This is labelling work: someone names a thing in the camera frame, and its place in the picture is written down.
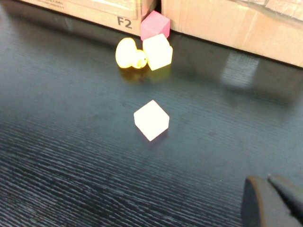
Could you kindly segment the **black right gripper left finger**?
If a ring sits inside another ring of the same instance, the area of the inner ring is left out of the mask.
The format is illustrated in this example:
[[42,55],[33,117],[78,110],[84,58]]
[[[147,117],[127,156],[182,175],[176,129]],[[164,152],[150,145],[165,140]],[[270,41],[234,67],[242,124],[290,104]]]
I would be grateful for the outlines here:
[[267,179],[248,176],[245,179],[241,202],[244,227],[301,227],[279,193]]

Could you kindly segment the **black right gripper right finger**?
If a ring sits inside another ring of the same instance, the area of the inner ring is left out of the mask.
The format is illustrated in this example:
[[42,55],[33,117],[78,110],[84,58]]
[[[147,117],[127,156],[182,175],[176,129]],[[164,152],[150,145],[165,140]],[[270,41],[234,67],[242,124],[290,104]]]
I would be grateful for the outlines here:
[[267,180],[279,193],[296,219],[303,218],[303,189],[280,175],[269,175]]

